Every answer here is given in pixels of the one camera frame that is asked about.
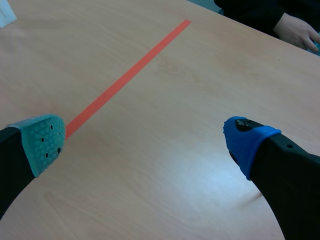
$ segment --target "table surface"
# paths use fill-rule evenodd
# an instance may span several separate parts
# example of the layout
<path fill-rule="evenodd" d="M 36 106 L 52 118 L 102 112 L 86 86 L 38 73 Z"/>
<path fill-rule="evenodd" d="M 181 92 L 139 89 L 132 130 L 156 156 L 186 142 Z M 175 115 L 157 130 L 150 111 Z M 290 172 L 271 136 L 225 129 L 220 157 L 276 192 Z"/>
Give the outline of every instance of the table surface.
<path fill-rule="evenodd" d="M 15 0 L 0 29 L 0 124 L 69 123 L 192 23 L 14 201 L 2 240 L 283 240 L 222 126 L 246 116 L 319 154 L 320 58 L 185 0 Z"/>

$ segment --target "orange tape line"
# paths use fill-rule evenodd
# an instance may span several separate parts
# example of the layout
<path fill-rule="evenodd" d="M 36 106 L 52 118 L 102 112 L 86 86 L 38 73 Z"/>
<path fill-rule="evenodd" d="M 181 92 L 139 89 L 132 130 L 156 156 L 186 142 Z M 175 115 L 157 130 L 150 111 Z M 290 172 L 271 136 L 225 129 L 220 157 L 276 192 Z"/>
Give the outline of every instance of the orange tape line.
<path fill-rule="evenodd" d="M 87 106 L 78 116 L 76 116 L 67 126 L 65 138 L 68 139 L 75 133 L 89 118 L 91 118 L 104 104 L 106 104 L 117 92 L 119 92 L 135 75 L 137 75 L 148 63 L 154 59 L 166 46 L 169 45 L 191 22 L 184 20 L 161 42 L 152 48 L 143 58 L 141 58 L 122 77 L 104 91 L 96 100 Z"/>

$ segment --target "black sleeve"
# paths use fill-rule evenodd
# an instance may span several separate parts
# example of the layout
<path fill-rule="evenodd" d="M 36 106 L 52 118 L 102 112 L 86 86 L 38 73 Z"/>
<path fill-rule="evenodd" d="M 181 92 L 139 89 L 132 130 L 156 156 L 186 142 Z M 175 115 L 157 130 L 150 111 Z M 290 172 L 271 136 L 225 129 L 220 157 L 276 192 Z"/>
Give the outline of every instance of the black sleeve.
<path fill-rule="evenodd" d="M 22 146 L 20 130 L 14 127 L 0 130 L 0 220 L 34 178 Z"/>
<path fill-rule="evenodd" d="M 224 15 L 239 23 L 274 35 L 273 29 L 285 13 L 278 0 L 214 0 Z"/>

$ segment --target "teal object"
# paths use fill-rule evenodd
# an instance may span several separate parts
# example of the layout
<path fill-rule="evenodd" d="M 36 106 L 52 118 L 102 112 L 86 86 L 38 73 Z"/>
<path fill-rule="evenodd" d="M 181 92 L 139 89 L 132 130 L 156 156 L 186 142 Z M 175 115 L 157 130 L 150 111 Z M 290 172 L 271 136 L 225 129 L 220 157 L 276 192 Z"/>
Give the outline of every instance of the teal object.
<path fill-rule="evenodd" d="M 36 178 L 62 152 L 66 136 L 65 124 L 57 115 L 35 116 L 6 126 L 9 127 L 20 129 L 22 146 Z"/>
<path fill-rule="evenodd" d="M 17 17 L 7 0 L 0 0 L 0 28 L 17 20 Z"/>
<path fill-rule="evenodd" d="M 315 45 L 318 49 L 320 49 L 320 43 L 315 42 Z"/>
<path fill-rule="evenodd" d="M 214 0 L 188 0 L 191 3 L 197 4 L 201 7 L 204 7 L 206 9 L 209 9 L 211 11 L 214 11 L 216 13 L 218 13 L 220 11 L 220 7 L 218 7 Z"/>

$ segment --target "blue rubber fingertip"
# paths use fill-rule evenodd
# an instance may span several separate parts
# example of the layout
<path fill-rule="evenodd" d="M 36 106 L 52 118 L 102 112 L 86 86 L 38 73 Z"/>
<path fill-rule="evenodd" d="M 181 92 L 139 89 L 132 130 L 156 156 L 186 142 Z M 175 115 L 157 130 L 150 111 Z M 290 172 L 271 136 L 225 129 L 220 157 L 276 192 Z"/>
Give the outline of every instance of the blue rubber fingertip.
<path fill-rule="evenodd" d="M 234 155 L 240 170 L 251 180 L 251 169 L 256 158 L 256 153 L 262 142 L 281 131 L 271 126 L 255 127 L 249 131 L 239 131 L 236 127 L 236 119 L 247 119 L 243 116 L 229 118 L 223 126 L 226 147 Z"/>
<path fill-rule="evenodd" d="M 65 124 L 57 115 L 36 116 L 6 127 L 20 129 L 22 146 L 36 178 L 62 152 L 66 135 Z"/>

